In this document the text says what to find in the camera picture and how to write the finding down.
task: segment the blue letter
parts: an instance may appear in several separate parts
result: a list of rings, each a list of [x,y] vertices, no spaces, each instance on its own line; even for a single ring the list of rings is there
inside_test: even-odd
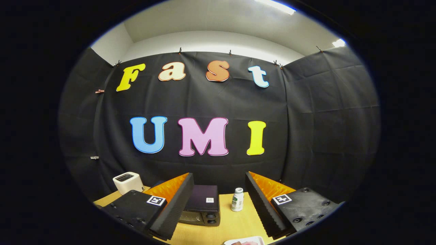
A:
[[[144,140],[144,124],[147,119],[143,117],[134,117],[130,120],[132,124],[132,136],[133,144],[135,147],[144,153],[156,153],[162,150],[165,143],[164,138],[164,123],[167,122],[167,118],[164,116],[155,116],[151,118],[151,122],[154,124],[154,137],[153,144],[147,144]]]
[[[266,75],[266,71],[262,71],[260,69],[260,66],[255,65],[252,67],[248,67],[248,70],[253,73],[253,80],[259,87],[266,88],[269,86],[269,83],[267,81],[263,80],[262,75]]]

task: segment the wooden table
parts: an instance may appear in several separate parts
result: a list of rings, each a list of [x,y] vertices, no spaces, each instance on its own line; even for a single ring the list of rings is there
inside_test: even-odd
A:
[[[115,199],[121,197],[119,191],[116,191],[94,204],[102,207],[110,204]],[[219,226],[207,227],[199,225],[189,225],[178,223],[171,240],[163,241],[172,245],[221,245],[227,240],[261,236],[265,244],[270,244],[272,238],[266,235],[253,202],[247,192],[244,192],[244,206],[239,212],[231,210],[233,194],[219,195],[219,205],[221,212],[221,223]]]

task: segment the white ceiling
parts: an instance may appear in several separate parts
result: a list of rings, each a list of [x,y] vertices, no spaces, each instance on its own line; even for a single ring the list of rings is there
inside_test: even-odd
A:
[[[298,11],[288,15],[255,0],[169,0],[124,22],[133,42],[181,31],[228,31],[278,43],[302,55],[339,39]]]

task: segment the plate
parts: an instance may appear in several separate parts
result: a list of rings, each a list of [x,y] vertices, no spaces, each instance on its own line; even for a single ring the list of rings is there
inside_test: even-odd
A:
[[[224,242],[224,245],[232,245],[235,242],[256,242],[257,245],[265,245],[265,243],[263,242],[263,238],[261,236],[252,236],[252,237],[246,237],[246,238],[241,238],[241,239],[233,239],[233,240],[228,240]]]

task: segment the letter m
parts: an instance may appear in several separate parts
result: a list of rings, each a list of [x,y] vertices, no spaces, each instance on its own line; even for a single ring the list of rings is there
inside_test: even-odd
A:
[[[182,126],[182,149],[179,151],[181,156],[190,157],[195,154],[191,148],[191,142],[200,155],[204,154],[209,142],[211,143],[211,148],[208,150],[209,155],[224,156],[228,154],[228,149],[225,147],[227,118],[213,118],[204,133],[194,118],[181,118],[178,124]]]

